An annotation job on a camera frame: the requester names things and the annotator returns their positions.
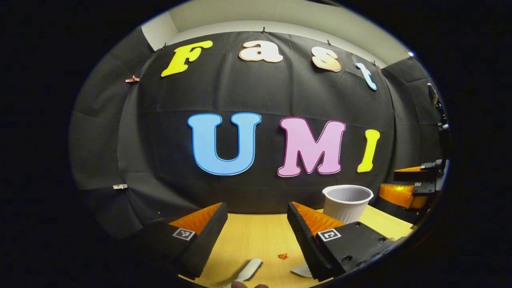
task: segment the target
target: blue letter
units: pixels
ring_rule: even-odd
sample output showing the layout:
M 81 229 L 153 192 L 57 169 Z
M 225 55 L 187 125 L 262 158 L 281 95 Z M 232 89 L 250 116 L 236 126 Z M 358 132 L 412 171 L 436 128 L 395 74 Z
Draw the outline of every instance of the blue letter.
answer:
M 217 156 L 216 127 L 222 122 L 217 114 L 196 114 L 188 119 L 192 127 L 192 145 L 197 165 L 215 175 L 235 175 L 249 169 L 254 161 L 254 132 L 261 116 L 254 113 L 237 113 L 231 122 L 238 126 L 238 156 L 223 160 Z
M 377 90 L 377 85 L 375 85 L 375 83 L 372 82 L 372 79 L 370 78 L 372 73 L 370 73 L 370 71 L 368 71 L 368 69 L 366 69 L 365 65 L 363 63 L 356 63 L 355 65 L 359 69 L 361 69 L 362 75 L 365 77 L 365 80 L 366 80 L 366 83 L 368 84 L 368 86 L 370 86 L 370 88 L 372 88 L 373 90 Z

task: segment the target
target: ceiling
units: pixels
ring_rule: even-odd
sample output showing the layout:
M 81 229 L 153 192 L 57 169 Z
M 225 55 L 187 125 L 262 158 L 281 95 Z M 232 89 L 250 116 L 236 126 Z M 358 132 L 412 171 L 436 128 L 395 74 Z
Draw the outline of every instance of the ceiling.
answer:
M 306 0 L 193 0 L 169 14 L 177 32 L 237 20 L 268 20 L 322 31 L 368 51 L 386 64 L 410 55 L 393 36 L 354 12 Z

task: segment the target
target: white plastic cup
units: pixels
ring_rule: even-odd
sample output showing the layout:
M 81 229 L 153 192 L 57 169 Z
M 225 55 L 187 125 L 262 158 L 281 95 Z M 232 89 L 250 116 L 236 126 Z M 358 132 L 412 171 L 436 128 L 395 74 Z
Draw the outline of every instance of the white plastic cup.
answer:
M 324 214 L 345 224 L 359 221 L 373 197 L 370 189 L 357 185 L 337 185 L 325 188 Z

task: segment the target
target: orange soft gripper pad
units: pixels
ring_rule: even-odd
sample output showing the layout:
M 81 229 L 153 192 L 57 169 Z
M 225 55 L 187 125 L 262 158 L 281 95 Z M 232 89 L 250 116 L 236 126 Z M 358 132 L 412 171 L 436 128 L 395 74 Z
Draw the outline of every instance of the orange soft gripper pad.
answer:
M 318 212 L 302 204 L 292 202 L 301 214 L 302 218 L 306 222 L 311 230 L 313 236 L 316 236 L 318 232 L 333 229 L 345 225 L 345 223 L 338 221 L 324 213 Z
M 188 214 L 187 216 L 169 223 L 169 225 L 191 230 L 199 235 L 221 204 L 222 203 L 217 203 L 199 211 L 195 211 L 194 213 Z
M 420 209 L 427 196 L 413 196 L 414 185 L 381 184 L 379 197 L 407 209 Z
M 418 171 L 421 171 L 421 166 L 395 170 L 395 172 L 418 172 Z

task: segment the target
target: black fabric backdrop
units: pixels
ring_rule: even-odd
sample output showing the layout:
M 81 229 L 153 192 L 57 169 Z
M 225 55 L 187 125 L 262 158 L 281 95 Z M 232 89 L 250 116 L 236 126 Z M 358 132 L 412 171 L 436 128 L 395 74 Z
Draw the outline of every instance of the black fabric backdrop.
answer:
M 205 40 L 197 60 L 182 73 L 161 77 L 177 47 Z M 279 63 L 247 62 L 238 57 L 242 44 L 267 40 L 277 44 Z M 317 68 L 311 48 L 338 55 L 342 70 Z M 178 218 L 217 202 L 231 213 L 285 213 L 297 201 L 314 209 L 324 204 L 322 189 L 337 184 L 370 188 L 378 207 L 379 186 L 392 182 L 394 169 L 417 166 L 440 157 L 436 124 L 429 103 L 431 79 L 414 58 L 382 70 L 368 60 L 317 40 L 261 32 L 230 32 L 201 36 L 151 54 L 140 27 L 114 47 L 89 76 L 73 111 L 70 127 L 71 163 L 77 186 L 102 226 L 115 237 L 127 236 L 156 218 Z M 372 73 L 371 90 L 355 63 Z M 140 77 L 137 84 L 126 78 Z M 255 158 L 245 172 L 218 176 L 194 161 L 192 130 L 187 119 L 216 113 L 217 153 L 232 159 L 238 153 L 238 112 L 258 113 Z M 342 121 L 340 172 L 280 177 L 286 133 L 282 118 L 305 118 L 315 138 L 330 120 Z M 365 131 L 380 132 L 373 169 L 358 173 Z M 112 185 L 126 183 L 127 189 Z

